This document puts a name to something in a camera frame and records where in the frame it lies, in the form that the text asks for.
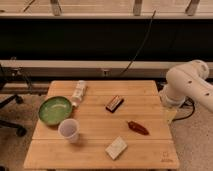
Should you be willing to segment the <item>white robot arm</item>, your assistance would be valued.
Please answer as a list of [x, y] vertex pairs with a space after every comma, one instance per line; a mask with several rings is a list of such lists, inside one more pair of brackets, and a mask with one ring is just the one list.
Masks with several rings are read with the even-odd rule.
[[209, 67], [202, 60], [192, 60], [170, 68], [166, 73], [167, 84], [159, 92], [162, 105], [179, 108], [187, 97], [213, 112], [213, 85], [206, 79]]

